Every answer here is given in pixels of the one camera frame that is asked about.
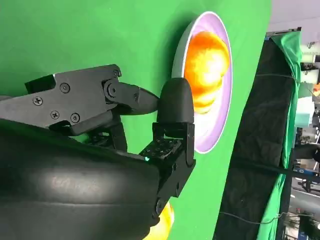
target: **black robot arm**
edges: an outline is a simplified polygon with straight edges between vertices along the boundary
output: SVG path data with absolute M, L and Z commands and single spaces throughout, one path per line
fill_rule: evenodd
M 179 196 L 196 163 L 190 86 L 171 79 L 159 99 L 120 75 L 56 73 L 0 98 L 2 240 L 141 240 Z M 127 153 L 120 115 L 155 110 L 151 143 Z

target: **orange fruit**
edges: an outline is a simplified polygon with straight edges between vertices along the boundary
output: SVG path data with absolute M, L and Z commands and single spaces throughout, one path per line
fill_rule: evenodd
M 159 217 L 160 221 L 158 222 L 158 224 L 150 228 L 148 236 L 146 236 L 143 240 L 168 239 L 169 232 L 175 220 L 174 210 L 169 204 L 169 202 L 165 205 Z
M 196 113 L 205 114 L 210 110 L 229 65 L 228 47 L 216 34 L 202 31 L 191 38 L 184 78 L 190 84 Z

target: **black cloth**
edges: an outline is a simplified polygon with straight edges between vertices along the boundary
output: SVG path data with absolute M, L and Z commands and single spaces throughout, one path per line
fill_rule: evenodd
M 245 105 L 230 166 L 238 159 L 282 166 L 283 143 L 294 80 L 282 51 L 265 41 L 252 90 Z M 220 211 L 261 222 L 278 175 L 248 167 L 230 167 Z M 259 225 L 220 213 L 216 240 L 255 240 Z

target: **wall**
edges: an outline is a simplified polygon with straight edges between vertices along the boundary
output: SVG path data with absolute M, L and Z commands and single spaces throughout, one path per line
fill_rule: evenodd
M 268 32 L 302 27 L 301 43 L 320 41 L 319 0 L 272 0 Z

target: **yellow object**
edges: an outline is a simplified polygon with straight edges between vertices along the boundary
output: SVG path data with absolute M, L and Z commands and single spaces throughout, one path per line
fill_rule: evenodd
M 196 113 L 209 112 L 229 65 L 228 47 L 216 34 L 202 31 L 191 38 L 184 77 L 190 84 Z
M 157 225 L 150 228 L 148 236 L 143 240 L 167 240 L 172 225 L 174 224 L 175 215 L 174 210 L 169 202 L 165 205 L 160 214 L 160 221 Z

